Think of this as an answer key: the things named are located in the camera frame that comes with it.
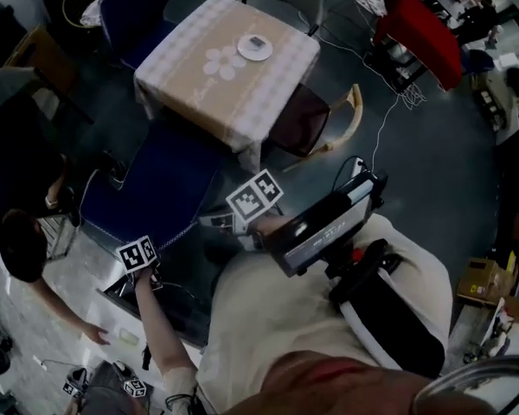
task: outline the tablecloth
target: tablecloth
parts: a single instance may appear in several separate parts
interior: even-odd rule
[[[243,35],[263,35],[265,61],[237,51]],[[228,144],[260,170],[260,146],[319,54],[303,32],[235,0],[207,0],[144,60],[134,76],[149,118],[163,105]]]

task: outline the blue chair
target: blue chair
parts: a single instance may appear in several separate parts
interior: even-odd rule
[[[490,55],[480,49],[470,49],[469,51],[464,51],[462,48],[460,48],[459,59],[461,60],[461,66],[463,66],[465,69],[463,75],[468,73],[472,75],[488,73],[496,67],[494,65],[494,59],[492,59]]]
[[[226,154],[221,143],[155,122],[120,189],[109,183],[107,174],[93,173],[83,195],[81,215],[119,243],[149,235],[154,247],[162,250],[195,224]]]
[[[169,0],[102,0],[102,29],[113,52],[131,69],[137,69],[175,28],[163,19]]]

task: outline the white plate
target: white plate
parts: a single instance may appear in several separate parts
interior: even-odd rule
[[[257,46],[253,43],[253,39],[259,39],[264,44]],[[263,35],[244,35],[240,38],[237,49],[245,59],[251,61],[267,60],[273,53],[273,45]]]

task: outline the flower pattern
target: flower pattern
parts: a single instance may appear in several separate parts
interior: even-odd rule
[[[224,80],[232,80],[236,75],[235,69],[246,65],[246,60],[236,53],[234,46],[226,46],[221,51],[208,49],[206,57],[209,61],[203,67],[204,73],[206,75],[219,73]]]

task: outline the white shirt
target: white shirt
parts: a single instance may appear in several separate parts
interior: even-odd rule
[[[446,340],[452,317],[446,268],[373,214],[353,240],[365,249],[377,239],[385,239],[403,258],[391,276],[397,292]],[[317,262],[302,277],[288,278],[266,253],[245,252],[232,260],[215,291],[208,346],[197,375],[189,369],[168,372],[166,391],[192,394],[197,382],[202,399],[221,413],[258,393],[272,364],[291,352],[309,350],[376,366],[329,301],[325,268]],[[180,411],[186,415],[183,403],[174,406],[173,412]]]

